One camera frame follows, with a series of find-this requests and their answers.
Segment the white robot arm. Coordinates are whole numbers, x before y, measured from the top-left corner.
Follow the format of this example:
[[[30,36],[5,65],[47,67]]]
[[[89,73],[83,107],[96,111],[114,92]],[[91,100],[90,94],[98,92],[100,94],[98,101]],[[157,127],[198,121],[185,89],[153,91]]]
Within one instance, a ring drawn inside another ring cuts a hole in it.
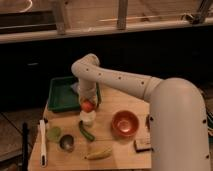
[[[105,69],[92,53],[71,72],[83,98],[93,97],[101,83],[149,104],[151,171],[211,171],[206,105],[193,83]]]

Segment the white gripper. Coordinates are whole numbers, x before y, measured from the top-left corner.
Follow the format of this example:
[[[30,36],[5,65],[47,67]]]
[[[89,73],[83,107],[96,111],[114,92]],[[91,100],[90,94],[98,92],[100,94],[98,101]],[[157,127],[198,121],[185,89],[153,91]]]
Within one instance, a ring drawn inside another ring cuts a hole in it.
[[[94,101],[96,97],[96,83],[80,79],[78,86],[78,94],[81,101]]]

